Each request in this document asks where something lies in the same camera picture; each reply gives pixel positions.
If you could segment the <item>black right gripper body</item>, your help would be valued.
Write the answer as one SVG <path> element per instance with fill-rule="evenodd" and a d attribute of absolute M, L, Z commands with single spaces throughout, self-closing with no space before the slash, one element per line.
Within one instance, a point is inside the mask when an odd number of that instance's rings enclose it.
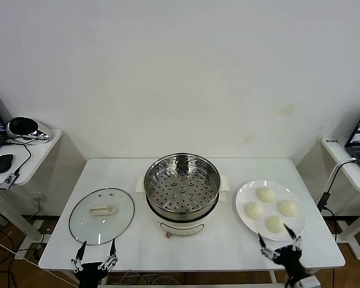
<path fill-rule="evenodd" d="M 278 265 L 284 266 L 291 280 L 301 280 L 307 276 L 305 268 L 300 263 L 302 250 L 294 245 L 278 248 L 274 251 L 272 260 Z"/>

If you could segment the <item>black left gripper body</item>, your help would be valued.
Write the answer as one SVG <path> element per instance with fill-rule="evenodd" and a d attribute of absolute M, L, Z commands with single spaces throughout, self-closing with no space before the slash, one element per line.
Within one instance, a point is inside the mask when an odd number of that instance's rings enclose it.
<path fill-rule="evenodd" d="M 109 274 L 108 270 L 99 269 L 101 262 L 84 263 L 83 270 L 76 273 L 78 288 L 97 288 L 99 282 Z"/>

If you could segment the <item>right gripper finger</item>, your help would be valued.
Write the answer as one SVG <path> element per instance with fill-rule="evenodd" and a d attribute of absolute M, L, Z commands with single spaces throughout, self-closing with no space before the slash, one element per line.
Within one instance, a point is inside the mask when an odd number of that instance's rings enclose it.
<path fill-rule="evenodd" d="M 264 240 L 263 237 L 261 236 L 261 234 L 258 233 L 258 237 L 259 237 L 259 243 L 260 243 L 260 252 L 263 256 L 265 256 L 266 258 L 274 261 L 277 257 L 278 257 L 278 253 L 275 252 L 274 250 L 270 250 Z"/>
<path fill-rule="evenodd" d="M 302 254 L 301 250 L 301 236 L 298 236 L 290 227 L 288 227 L 286 224 L 284 224 L 284 227 L 286 228 L 286 231 L 288 232 L 289 236 L 292 239 L 292 244 L 289 245 L 289 248 L 292 249 L 293 252 L 297 252 L 299 254 Z"/>

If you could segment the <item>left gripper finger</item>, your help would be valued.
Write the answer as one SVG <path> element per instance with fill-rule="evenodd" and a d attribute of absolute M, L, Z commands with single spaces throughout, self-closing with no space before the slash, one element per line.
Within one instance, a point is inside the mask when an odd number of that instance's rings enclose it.
<path fill-rule="evenodd" d="M 110 272 L 118 262 L 115 238 L 112 240 L 109 256 L 98 266 L 98 270 Z"/>
<path fill-rule="evenodd" d="M 85 241 L 82 244 L 82 246 L 78 249 L 76 253 L 76 257 L 74 259 L 71 259 L 71 263 L 74 266 L 74 272 L 83 271 L 82 260 L 85 253 L 86 243 L 87 241 Z"/>

